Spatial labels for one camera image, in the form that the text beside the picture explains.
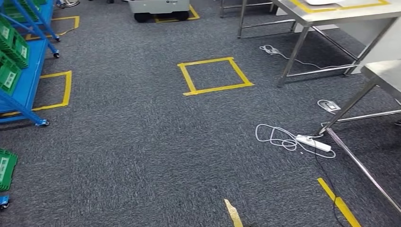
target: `blue metal shelf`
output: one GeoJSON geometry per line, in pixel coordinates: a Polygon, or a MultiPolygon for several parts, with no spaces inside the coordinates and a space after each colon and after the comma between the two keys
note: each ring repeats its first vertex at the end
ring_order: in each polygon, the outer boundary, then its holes
{"type": "MultiPolygon", "coordinates": [[[[22,69],[21,77],[11,96],[27,109],[32,109],[39,77],[42,73],[44,57],[48,40],[29,41],[30,48],[28,68],[22,69]]],[[[15,111],[12,107],[0,100],[0,113],[15,111]]]]}
{"type": "Polygon", "coordinates": [[[2,12],[0,12],[0,15],[7,18],[12,23],[15,23],[16,26],[22,27],[26,31],[39,36],[40,40],[27,42],[29,46],[28,67],[22,69],[21,76],[16,84],[13,94],[8,95],[0,89],[0,113],[18,111],[21,114],[9,117],[0,117],[0,123],[30,119],[38,126],[48,125],[49,122],[46,119],[43,119],[39,117],[36,113],[32,112],[32,106],[34,103],[39,78],[42,73],[42,67],[47,47],[50,48],[55,58],[60,57],[59,51],[54,47],[52,43],[49,42],[43,31],[41,31],[38,27],[38,25],[43,25],[45,27],[45,31],[49,32],[55,40],[60,40],[50,27],[54,0],[48,0],[46,4],[43,4],[41,6],[42,12],[39,12],[36,9],[31,0],[26,0],[26,3],[39,18],[40,22],[34,22],[26,12],[24,7],[22,7],[22,5],[18,2],[18,0],[11,1],[13,2],[17,10],[22,15],[24,15],[25,19],[28,22],[21,24],[3,14],[2,12]]]}
{"type": "MultiPolygon", "coordinates": [[[[53,0],[47,0],[46,4],[40,5],[40,14],[42,15],[43,19],[45,20],[45,22],[47,24],[50,24],[51,20],[52,20],[52,15],[53,15],[53,0]]],[[[21,23],[25,26],[29,26],[30,23],[28,22],[24,22],[21,23]]],[[[42,21],[38,20],[35,22],[36,25],[42,25],[42,21]]]]}

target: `white cable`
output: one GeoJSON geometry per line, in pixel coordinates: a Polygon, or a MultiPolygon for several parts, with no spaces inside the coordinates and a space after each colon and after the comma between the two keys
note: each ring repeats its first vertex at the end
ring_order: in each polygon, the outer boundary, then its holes
{"type": "MultiPolygon", "coordinates": [[[[322,137],[322,136],[323,136],[323,134],[319,135],[319,136],[305,136],[305,137],[308,137],[308,138],[319,138],[319,137],[322,137]]],[[[309,153],[315,154],[315,152],[310,151],[310,150],[306,149],[304,146],[302,146],[302,144],[299,143],[295,139],[295,135],[294,134],[288,132],[285,129],[279,128],[279,127],[273,127],[273,126],[270,126],[270,125],[267,125],[267,124],[259,124],[258,126],[256,126],[256,129],[255,129],[255,137],[259,142],[270,142],[274,146],[284,147],[286,150],[289,150],[289,151],[295,151],[297,149],[297,146],[299,145],[300,147],[302,147],[302,149],[304,151],[307,151],[309,153]],[[266,126],[266,127],[272,128],[271,133],[270,133],[270,138],[268,140],[259,139],[258,129],[259,129],[260,126],[266,126]],[[273,135],[274,135],[274,131],[275,130],[278,130],[278,131],[281,131],[281,132],[287,134],[291,139],[288,139],[288,140],[273,139],[273,135]]],[[[333,156],[331,156],[331,157],[330,156],[324,156],[324,155],[321,155],[321,154],[318,154],[318,153],[316,153],[316,155],[318,155],[320,157],[325,157],[325,158],[335,158],[336,157],[336,153],[334,151],[332,151],[332,150],[331,150],[331,152],[333,152],[333,156]]]]}
{"type": "Polygon", "coordinates": [[[335,113],[326,110],[326,109],[320,104],[320,102],[323,102],[323,101],[325,101],[325,102],[330,102],[329,100],[321,99],[321,100],[317,101],[317,104],[318,104],[321,108],[323,108],[323,110],[325,110],[325,111],[327,111],[327,112],[329,112],[329,113],[331,113],[331,114],[336,115],[335,113]]]}
{"type": "MultiPolygon", "coordinates": [[[[274,48],[271,45],[264,45],[264,46],[260,46],[259,49],[264,50],[266,53],[270,54],[270,55],[275,55],[275,54],[279,54],[281,55],[283,58],[289,60],[288,57],[286,57],[285,55],[283,55],[278,49],[274,48]]],[[[318,69],[324,70],[324,69],[328,69],[328,68],[334,68],[334,67],[342,67],[342,66],[356,66],[356,67],[362,67],[360,65],[353,65],[353,64],[349,64],[349,65],[332,65],[332,66],[327,66],[327,67],[319,67],[318,65],[312,64],[312,63],[304,63],[298,59],[295,59],[297,62],[303,64],[303,65],[312,65],[315,66],[318,69]]]]}

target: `white label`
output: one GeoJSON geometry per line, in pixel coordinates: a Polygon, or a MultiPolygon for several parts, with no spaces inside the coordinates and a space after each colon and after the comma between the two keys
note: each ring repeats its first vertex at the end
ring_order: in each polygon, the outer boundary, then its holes
{"type": "Polygon", "coordinates": [[[9,73],[9,76],[7,77],[6,82],[4,83],[4,86],[6,86],[7,88],[10,88],[11,85],[12,85],[12,82],[13,82],[14,79],[15,79],[15,75],[16,75],[15,73],[10,72],[10,73],[9,73]]]}
{"type": "Polygon", "coordinates": [[[9,162],[9,158],[7,158],[7,157],[2,157],[0,159],[0,182],[3,181],[3,177],[6,172],[8,162],[9,162]]]}
{"type": "Polygon", "coordinates": [[[4,38],[8,39],[9,38],[9,34],[10,34],[10,29],[8,27],[3,27],[3,32],[1,33],[2,36],[4,36],[4,38]]]}
{"type": "Polygon", "coordinates": [[[21,55],[22,57],[26,58],[26,53],[27,53],[28,49],[24,46],[22,46],[21,48],[21,55]]]}

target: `green basket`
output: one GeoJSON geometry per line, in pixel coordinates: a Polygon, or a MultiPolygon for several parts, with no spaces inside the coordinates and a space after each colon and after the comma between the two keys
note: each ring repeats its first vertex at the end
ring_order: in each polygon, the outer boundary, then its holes
{"type": "Polygon", "coordinates": [[[21,69],[5,53],[0,52],[0,88],[12,95],[21,76],[21,69]]]}
{"type": "Polygon", "coordinates": [[[14,30],[9,21],[0,16],[0,49],[12,46],[14,30]]]}
{"type": "MultiPolygon", "coordinates": [[[[18,0],[18,2],[25,9],[25,11],[28,13],[28,15],[32,18],[33,21],[37,21],[39,19],[25,0],[18,0]]],[[[40,12],[41,8],[39,0],[33,0],[32,2],[35,5],[36,9],[40,12]]],[[[20,23],[26,22],[25,17],[18,11],[18,9],[14,6],[14,4],[10,0],[4,0],[3,7],[4,7],[4,12],[10,18],[20,23]]]]}
{"type": "Polygon", "coordinates": [[[0,149],[0,192],[8,191],[18,156],[0,149]]]}
{"type": "Polygon", "coordinates": [[[20,68],[28,67],[29,46],[25,39],[16,31],[13,33],[13,43],[11,47],[1,48],[4,53],[11,58],[20,68]]]}

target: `yellow floor marking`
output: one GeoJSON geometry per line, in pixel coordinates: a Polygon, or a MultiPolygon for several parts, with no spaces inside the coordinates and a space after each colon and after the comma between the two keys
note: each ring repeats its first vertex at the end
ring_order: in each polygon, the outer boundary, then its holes
{"type": "Polygon", "coordinates": [[[311,9],[306,4],[300,2],[299,0],[290,0],[294,5],[301,8],[303,11],[307,13],[320,13],[320,12],[328,12],[328,11],[336,11],[336,10],[345,10],[345,9],[360,9],[372,6],[383,6],[390,4],[386,0],[377,0],[377,3],[373,4],[362,4],[362,5],[355,5],[355,6],[346,6],[346,7],[335,7],[335,8],[323,8],[323,9],[311,9]]]}
{"type": "Polygon", "coordinates": [[[349,222],[352,227],[361,227],[357,219],[351,213],[347,205],[344,203],[342,198],[335,197],[334,193],[331,191],[330,187],[326,184],[323,178],[318,178],[317,181],[320,183],[322,188],[326,191],[332,201],[336,201],[336,206],[340,209],[341,213],[344,215],[345,219],[349,222]]]}
{"type": "Polygon", "coordinates": [[[187,82],[187,85],[188,85],[188,88],[189,88],[189,91],[190,91],[190,92],[183,93],[185,96],[198,95],[198,94],[212,92],[212,91],[229,90],[229,89],[240,88],[240,87],[249,87],[249,86],[253,86],[254,85],[253,83],[251,83],[248,80],[248,78],[246,78],[244,73],[241,71],[241,69],[235,63],[233,57],[217,58],[217,59],[209,59],[209,60],[201,60],[201,61],[192,61],[192,62],[184,62],[184,63],[179,63],[177,66],[180,67],[181,72],[183,73],[184,79],[187,82]],[[197,90],[195,85],[193,84],[191,76],[188,73],[188,70],[186,69],[186,66],[205,64],[205,63],[213,63],[213,62],[218,62],[218,61],[228,61],[231,64],[231,66],[233,67],[234,71],[238,74],[238,76],[241,78],[241,80],[244,83],[243,84],[235,84],[235,85],[229,85],[229,86],[212,87],[212,88],[197,90]]]}
{"type": "MultiPolygon", "coordinates": [[[[199,15],[198,13],[193,9],[193,7],[191,5],[189,5],[189,11],[192,13],[192,17],[189,17],[187,20],[196,20],[199,19],[199,15]]],[[[155,18],[155,22],[156,23],[165,23],[165,22],[177,22],[179,20],[177,19],[167,19],[167,20],[160,20],[159,18],[157,18],[157,16],[154,16],[155,18]]]]}
{"type": "Polygon", "coordinates": [[[234,227],[244,227],[242,225],[237,209],[231,205],[230,201],[224,199],[224,202],[226,203],[226,207],[233,221],[234,227]]]}
{"type": "MultiPolygon", "coordinates": [[[[62,33],[58,33],[56,35],[58,35],[58,36],[65,35],[67,32],[72,31],[72,30],[74,30],[74,29],[79,27],[79,16],[52,18],[52,21],[54,21],[54,20],[66,20],[66,19],[74,19],[74,27],[72,29],[70,29],[70,30],[67,30],[67,31],[62,32],[62,33]]],[[[40,37],[37,37],[37,36],[32,37],[32,34],[30,34],[30,33],[25,36],[25,40],[33,40],[33,39],[39,39],[39,38],[40,37]]]]}
{"type": "MultiPolygon", "coordinates": [[[[64,96],[63,100],[61,103],[54,104],[54,105],[45,105],[45,106],[40,106],[37,108],[33,108],[32,111],[38,111],[38,110],[46,110],[46,109],[52,109],[52,108],[57,108],[57,107],[62,107],[62,106],[67,106],[70,102],[70,94],[71,94],[71,84],[72,84],[72,71],[67,71],[67,72],[59,72],[59,73],[54,73],[54,74],[48,74],[48,75],[42,75],[40,76],[40,79],[44,78],[50,78],[50,77],[58,77],[58,76],[63,76],[65,75],[65,86],[64,86],[64,96]]],[[[10,112],[10,113],[1,113],[0,117],[7,117],[7,116],[13,116],[19,114],[19,112],[10,112]]]]}

